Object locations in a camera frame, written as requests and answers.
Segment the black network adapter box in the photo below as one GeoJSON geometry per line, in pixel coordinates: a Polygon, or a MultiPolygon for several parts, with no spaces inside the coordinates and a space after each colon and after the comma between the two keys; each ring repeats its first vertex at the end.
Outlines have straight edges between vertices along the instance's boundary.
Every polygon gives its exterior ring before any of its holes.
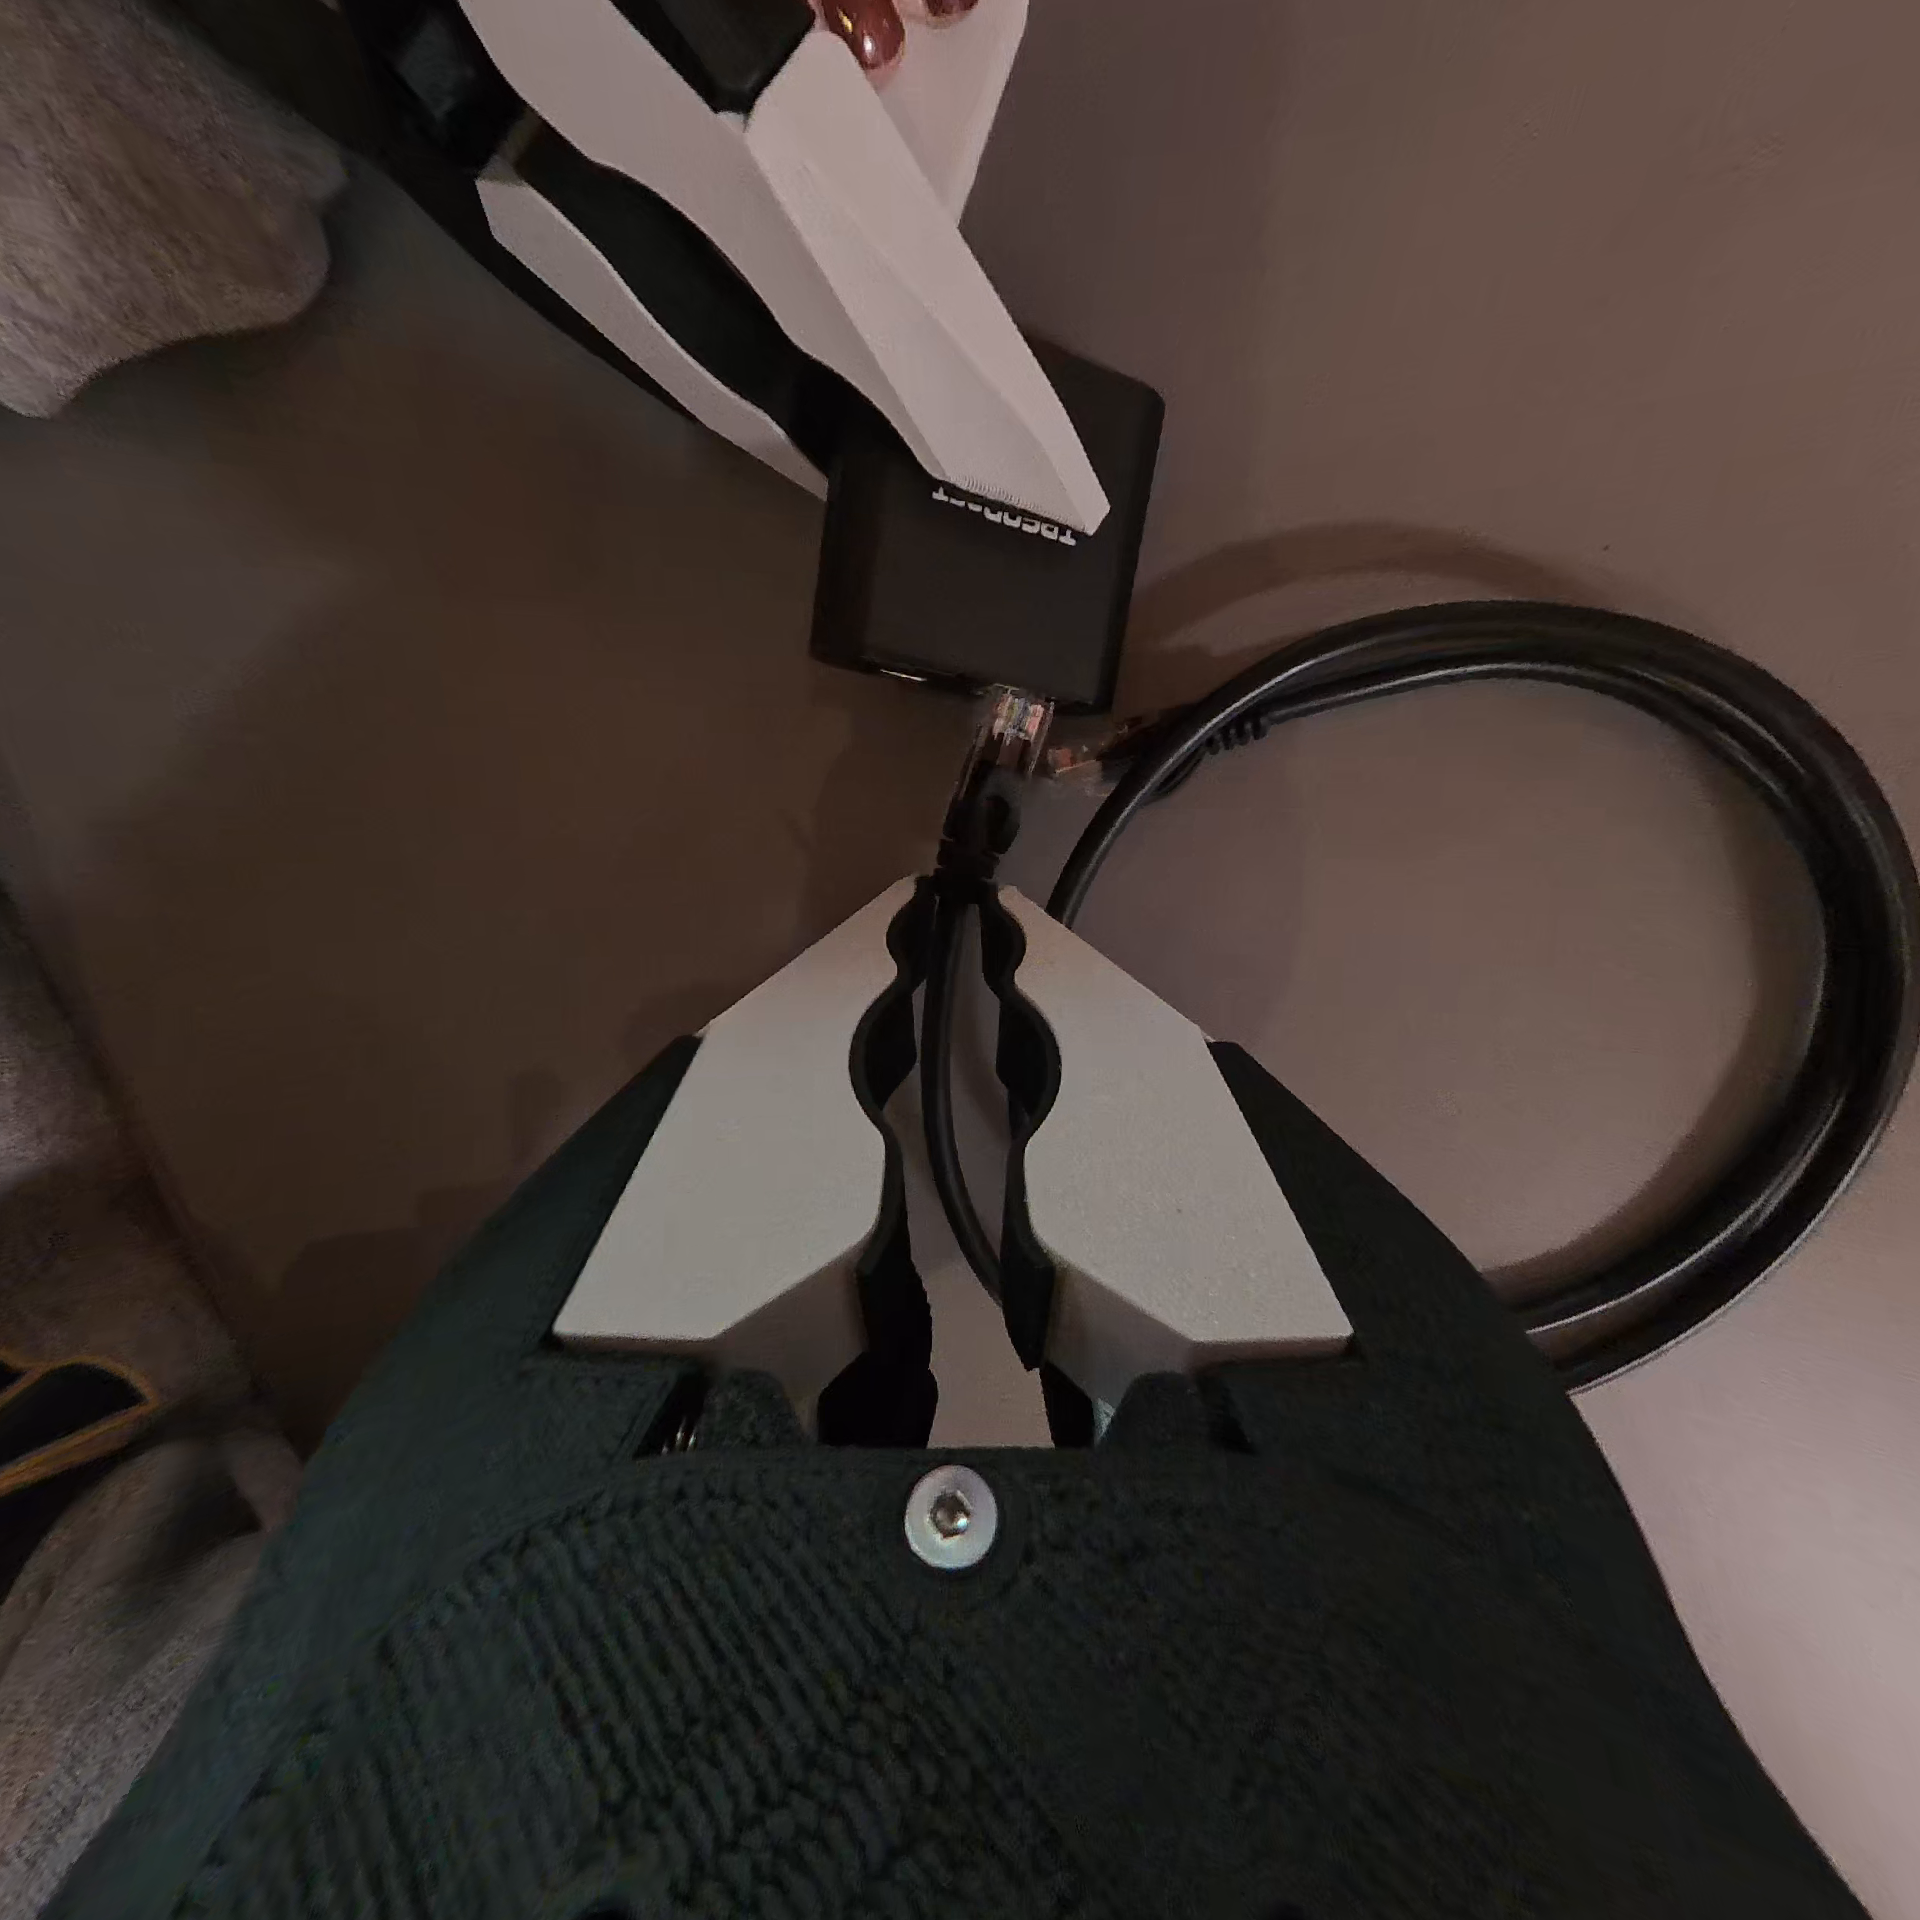
{"type": "Polygon", "coordinates": [[[1110,509],[1092,533],[932,478],[868,401],[828,469],[809,655],[952,692],[1019,688],[1105,713],[1135,592],[1163,398],[1052,342],[1063,398],[1110,509]]]}

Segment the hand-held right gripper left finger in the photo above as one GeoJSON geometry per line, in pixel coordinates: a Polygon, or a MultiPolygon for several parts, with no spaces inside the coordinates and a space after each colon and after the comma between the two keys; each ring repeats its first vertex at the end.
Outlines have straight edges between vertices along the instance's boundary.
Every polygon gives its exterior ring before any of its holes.
{"type": "Polygon", "coordinates": [[[892,1102],[936,897],[900,879],[694,1037],[557,1344],[775,1378],[822,1441],[924,1449],[931,1305],[892,1102]]]}

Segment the person's grey garment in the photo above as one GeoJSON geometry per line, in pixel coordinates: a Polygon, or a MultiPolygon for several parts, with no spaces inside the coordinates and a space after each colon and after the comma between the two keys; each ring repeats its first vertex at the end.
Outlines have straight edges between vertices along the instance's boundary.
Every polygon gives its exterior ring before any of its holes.
{"type": "Polygon", "coordinates": [[[301,1466],[11,900],[3,1122],[4,1664],[192,1673],[301,1466]]]}

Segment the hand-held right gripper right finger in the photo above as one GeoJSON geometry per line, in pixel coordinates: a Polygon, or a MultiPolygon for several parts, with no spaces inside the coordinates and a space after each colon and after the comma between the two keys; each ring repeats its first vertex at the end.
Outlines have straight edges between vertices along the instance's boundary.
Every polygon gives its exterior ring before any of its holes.
{"type": "Polygon", "coordinates": [[[1021,1359],[1115,1409],[1144,1376],[1349,1351],[1208,1034],[1040,905],[980,905],[1005,1096],[998,1303],[1021,1359]]]}

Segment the grey fleece cloth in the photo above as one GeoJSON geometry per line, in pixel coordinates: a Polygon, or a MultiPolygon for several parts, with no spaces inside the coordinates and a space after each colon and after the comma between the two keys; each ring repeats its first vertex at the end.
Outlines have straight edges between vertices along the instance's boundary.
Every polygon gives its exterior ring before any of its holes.
{"type": "Polygon", "coordinates": [[[348,173],[155,4],[3,4],[3,401],[297,319],[348,173]]]}

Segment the person's left hand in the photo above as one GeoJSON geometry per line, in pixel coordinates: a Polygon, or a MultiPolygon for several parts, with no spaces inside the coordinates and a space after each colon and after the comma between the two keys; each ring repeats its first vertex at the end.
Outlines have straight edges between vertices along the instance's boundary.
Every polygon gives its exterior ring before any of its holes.
{"type": "Polygon", "coordinates": [[[809,1],[806,6],[871,79],[881,79],[905,57],[910,26],[942,30],[969,15],[976,1],[809,1]]]}

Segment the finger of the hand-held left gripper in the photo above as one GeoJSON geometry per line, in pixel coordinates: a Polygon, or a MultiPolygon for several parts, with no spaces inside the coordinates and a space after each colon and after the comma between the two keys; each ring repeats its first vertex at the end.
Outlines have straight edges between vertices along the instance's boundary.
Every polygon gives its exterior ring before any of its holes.
{"type": "Polygon", "coordinates": [[[476,178],[491,239],[624,369],[809,496],[828,493],[832,385],[708,238],[588,159],[476,178]]]}
{"type": "Polygon", "coordinates": [[[811,4],[772,4],[741,81],[700,70],[703,4],[464,4],[544,127],[712,241],[785,341],[868,399],[940,482],[1073,533],[1108,496],[1067,412],[910,150],[811,4]]]}

